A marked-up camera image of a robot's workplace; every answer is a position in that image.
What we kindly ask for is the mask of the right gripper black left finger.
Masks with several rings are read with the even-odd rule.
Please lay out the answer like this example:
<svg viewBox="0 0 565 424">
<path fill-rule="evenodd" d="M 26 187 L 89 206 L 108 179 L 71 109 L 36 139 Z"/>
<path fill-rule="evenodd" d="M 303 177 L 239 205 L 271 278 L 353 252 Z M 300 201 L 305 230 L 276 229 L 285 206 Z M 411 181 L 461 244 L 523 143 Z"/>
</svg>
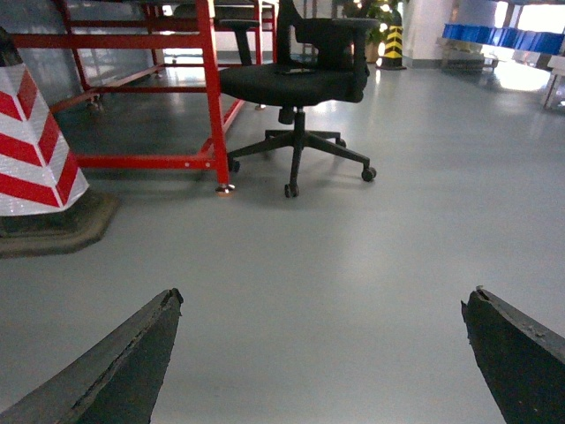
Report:
<svg viewBox="0 0 565 424">
<path fill-rule="evenodd" d="M 182 295 L 156 295 L 68 367 L 1 413 L 2 423 L 149 423 L 170 363 Z"/>
</svg>

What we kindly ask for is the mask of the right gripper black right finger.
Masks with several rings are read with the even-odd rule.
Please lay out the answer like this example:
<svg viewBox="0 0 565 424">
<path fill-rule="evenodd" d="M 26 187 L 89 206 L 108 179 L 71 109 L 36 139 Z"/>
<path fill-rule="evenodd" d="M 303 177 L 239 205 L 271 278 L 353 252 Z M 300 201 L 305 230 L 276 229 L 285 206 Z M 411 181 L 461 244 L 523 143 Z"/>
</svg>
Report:
<svg viewBox="0 0 565 424">
<path fill-rule="evenodd" d="M 564 337 L 483 289 L 461 304 L 478 368 L 507 423 L 564 422 Z"/>
</svg>

